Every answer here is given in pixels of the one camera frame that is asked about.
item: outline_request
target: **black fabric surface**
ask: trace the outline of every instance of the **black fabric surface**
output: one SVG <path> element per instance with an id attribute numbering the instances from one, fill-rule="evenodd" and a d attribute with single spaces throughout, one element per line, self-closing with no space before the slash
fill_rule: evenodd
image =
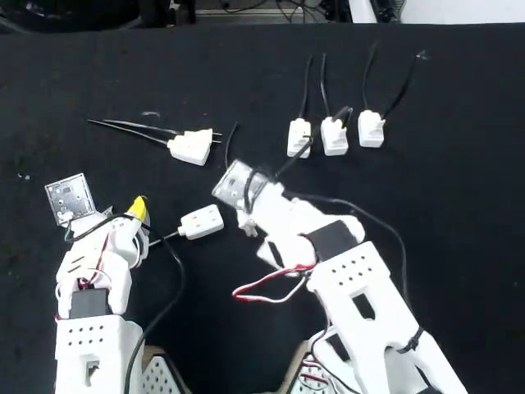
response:
<path id="1" fill-rule="evenodd" d="M 361 75 L 373 41 L 372 108 L 394 98 L 412 56 L 425 49 L 405 100 L 386 124 L 381 149 L 311 158 L 283 176 L 290 190 L 345 199 L 404 237 L 409 292 L 418 321 L 437 339 L 471 393 L 523 392 L 525 26 L 275 26 L 191 28 L 0 38 L 0 349 L 2 392 L 49 393 L 55 363 L 55 272 L 67 247 L 43 186 L 84 172 L 98 209 L 126 209 L 147 195 L 153 225 L 215 203 L 224 144 L 205 168 L 177 162 L 161 146 L 86 123 L 136 120 L 182 130 L 241 128 L 233 157 L 277 168 L 299 110 L 304 62 L 315 54 L 308 119 L 324 118 L 318 89 L 327 52 L 332 111 L 361 110 Z M 157 111 L 160 118 L 141 117 Z M 341 207 L 323 206 L 343 213 Z M 236 228 L 172 243 L 189 286 L 148 343 L 167 350 L 195 393 L 276 389 L 299 343 L 322 329 L 314 297 L 284 305 L 231 299 L 269 273 L 259 241 Z M 399 247 L 363 221 L 399 285 Z M 127 318 L 144 326 L 176 292 L 177 270 L 152 250 L 133 273 Z M 282 295 L 292 280 L 261 289 Z"/>

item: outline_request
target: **yellow object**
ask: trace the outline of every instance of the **yellow object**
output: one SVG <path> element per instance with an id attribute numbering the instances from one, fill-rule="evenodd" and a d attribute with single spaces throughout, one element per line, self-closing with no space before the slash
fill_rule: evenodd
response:
<path id="1" fill-rule="evenodd" d="M 148 210 L 146 209 L 146 203 L 144 202 L 144 197 L 141 195 L 135 199 L 133 202 L 133 205 L 130 206 L 127 213 L 133 214 L 136 218 L 138 218 L 141 222 L 143 222 L 146 219 L 146 213 Z"/>

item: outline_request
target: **black velcro strap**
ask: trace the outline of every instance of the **black velcro strap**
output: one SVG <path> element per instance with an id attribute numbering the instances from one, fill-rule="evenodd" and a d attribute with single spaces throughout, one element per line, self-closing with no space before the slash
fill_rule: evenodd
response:
<path id="1" fill-rule="evenodd" d="M 405 346 L 403 349 L 398 350 L 397 352 L 399 354 L 408 353 L 411 350 L 416 350 L 416 348 L 419 345 L 419 338 L 421 335 L 425 332 L 423 327 L 419 326 L 418 330 L 416 331 L 416 334 L 409 339 L 409 343 L 407 343 L 407 346 Z"/>

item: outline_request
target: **metal plate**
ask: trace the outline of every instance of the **metal plate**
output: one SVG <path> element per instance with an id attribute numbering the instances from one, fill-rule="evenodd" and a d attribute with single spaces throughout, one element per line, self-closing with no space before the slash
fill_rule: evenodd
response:
<path id="1" fill-rule="evenodd" d="M 96 212 L 83 173 L 51 183 L 45 188 L 58 226 Z"/>
<path id="2" fill-rule="evenodd" d="M 250 166 L 235 160 L 213 189 L 212 195 L 235 209 L 244 209 L 244 186 L 252 171 Z M 250 200 L 255 199 L 267 183 L 268 178 L 258 172 L 249 185 Z"/>

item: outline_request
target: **white plug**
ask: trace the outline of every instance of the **white plug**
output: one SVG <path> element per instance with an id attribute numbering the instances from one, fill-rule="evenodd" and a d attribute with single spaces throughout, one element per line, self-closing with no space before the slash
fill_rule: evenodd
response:
<path id="1" fill-rule="evenodd" d="M 362 111 L 358 119 L 359 144 L 364 148 L 379 148 L 383 145 L 384 125 L 385 120 L 381 119 L 379 113 L 369 109 Z"/>
<path id="2" fill-rule="evenodd" d="M 223 228 L 224 222 L 222 221 L 219 208 L 212 204 L 182 217 L 180 219 L 179 235 L 186 236 L 189 240 L 196 240 Z"/>
<path id="3" fill-rule="evenodd" d="M 167 147 L 174 158 L 203 166 L 210 154 L 212 135 L 212 129 L 185 131 L 184 135 L 177 135 L 167 141 Z"/>
<path id="4" fill-rule="evenodd" d="M 346 127 L 341 119 L 325 118 L 321 123 L 321 137 L 326 156 L 340 156 L 348 151 Z"/>
<path id="5" fill-rule="evenodd" d="M 288 131 L 288 146 L 286 154 L 289 157 L 294 157 L 305 144 L 308 143 L 312 136 L 312 126 L 309 121 L 298 117 L 290 122 L 290 130 Z M 301 158 L 307 158 L 310 155 L 310 148 L 306 149 Z"/>

